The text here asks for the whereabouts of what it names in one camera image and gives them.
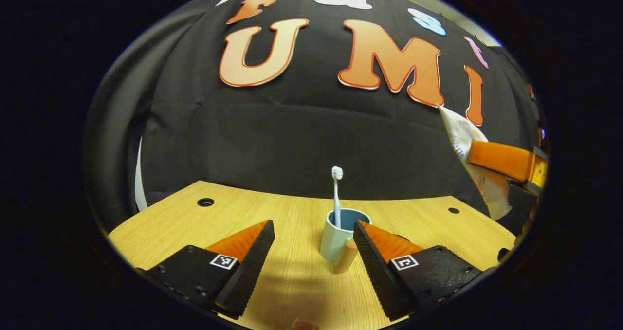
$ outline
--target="toothbrush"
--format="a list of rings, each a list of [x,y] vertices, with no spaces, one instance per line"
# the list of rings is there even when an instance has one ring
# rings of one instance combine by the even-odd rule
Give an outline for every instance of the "toothbrush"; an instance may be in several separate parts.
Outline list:
[[[342,179],[344,172],[342,168],[338,166],[333,166],[331,168],[331,176],[333,177],[333,201],[334,201],[334,209],[333,216],[335,217],[335,226],[339,229],[342,228],[341,222],[341,212],[340,212],[340,200],[338,199],[338,181]]]

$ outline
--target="wooden table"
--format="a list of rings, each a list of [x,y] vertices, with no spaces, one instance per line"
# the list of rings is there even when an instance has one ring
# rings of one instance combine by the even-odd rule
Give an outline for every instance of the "wooden table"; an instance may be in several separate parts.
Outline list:
[[[205,197],[214,199],[213,206],[198,206],[198,199]],[[423,248],[447,246],[481,270],[498,264],[500,248],[510,250],[515,239],[500,224],[454,197],[341,200],[341,206],[365,212],[374,225]],[[450,207],[460,213],[450,213]],[[187,244],[205,247],[272,219],[275,241],[245,313],[235,323],[259,330],[286,330],[297,317],[325,330],[371,330],[395,323],[385,317],[361,257],[347,272],[336,275],[334,264],[320,256],[323,224],[332,209],[330,199],[200,181],[134,215],[109,239],[131,265],[149,269]]]

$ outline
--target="wooden peg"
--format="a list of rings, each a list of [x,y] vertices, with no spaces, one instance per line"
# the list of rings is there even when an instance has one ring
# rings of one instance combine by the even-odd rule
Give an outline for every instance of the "wooden peg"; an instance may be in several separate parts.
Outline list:
[[[354,261],[354,258],[357,256],[357,252],[357,244],[354,243],[354,240],[347,240],[344,244],[344,248],[342,249],[340,259],[338,260],[338,265],[335,267],[335,273],[340,274],[347,271],[351,266],[352,261]]]

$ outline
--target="toothbrush bristles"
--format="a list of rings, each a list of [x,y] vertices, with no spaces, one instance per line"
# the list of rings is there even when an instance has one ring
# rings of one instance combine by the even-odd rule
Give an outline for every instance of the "toothbrush bristles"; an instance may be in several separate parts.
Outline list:
[[[331,168],[331,176],[334,179],[340,180],[342,179],[344,175],[344,171],[342,170],[342,168],[339,168],[338,166],[334,166],[333,168]]]

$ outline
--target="cup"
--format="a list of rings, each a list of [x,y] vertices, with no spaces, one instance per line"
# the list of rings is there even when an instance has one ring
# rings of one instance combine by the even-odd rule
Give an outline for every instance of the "cup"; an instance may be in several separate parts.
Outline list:
[[[322,242],[320,243],[320,254],[331,263],[338,263],[344,244],[348,239],[352,239],[352,230],[358,220],[372,224],[372,219],[360,210],[352,208],[342,208],[340,210],[342,229],[335,226],[333,210],[327,213],[325,228],[322,232]]]

